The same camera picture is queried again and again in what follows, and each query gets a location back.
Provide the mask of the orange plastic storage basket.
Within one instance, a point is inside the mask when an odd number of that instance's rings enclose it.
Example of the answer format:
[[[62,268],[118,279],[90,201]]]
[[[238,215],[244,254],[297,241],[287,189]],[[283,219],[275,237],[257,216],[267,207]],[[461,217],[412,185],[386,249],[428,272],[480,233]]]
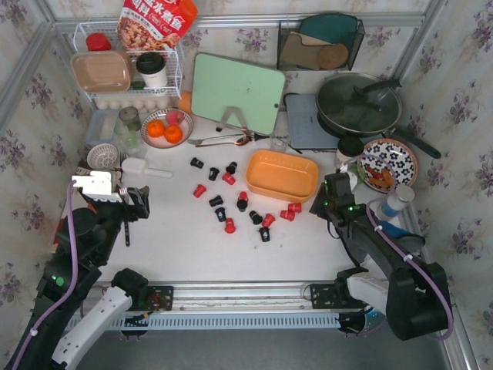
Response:
[[[256,151],[245,172],[252,193],[301,204],[314,195],[318,178],[314,161],[270,150]]]

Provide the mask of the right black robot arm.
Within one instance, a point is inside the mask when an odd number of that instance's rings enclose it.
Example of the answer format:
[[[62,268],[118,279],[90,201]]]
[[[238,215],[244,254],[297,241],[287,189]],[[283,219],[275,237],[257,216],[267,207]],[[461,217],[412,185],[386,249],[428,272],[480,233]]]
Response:
[[[444,330],[441,340],[454,329],[444,268],[413,257],[388,236],[365,204],[356,204],[346,173],[325,176],[310,211],[333,224],[350,258],[360,262],[369,256],[387,278],[384,304],[393,333],[401,340]]]

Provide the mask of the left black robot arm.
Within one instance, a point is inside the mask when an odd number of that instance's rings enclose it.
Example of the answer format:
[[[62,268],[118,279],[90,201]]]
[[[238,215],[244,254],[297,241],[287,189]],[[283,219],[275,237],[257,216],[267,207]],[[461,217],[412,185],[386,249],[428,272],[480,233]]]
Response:
[[[74,369],[109,324],[145,300],[148,280],[125,268],[91,311],[71,330],[66,326],[98,281],[125,222],[149,217],[149,187],[130,187],[130,201],[84,196],[87,207],[68,209],[57,233],[59,245],[44,268],[27,327],[7,369]]]

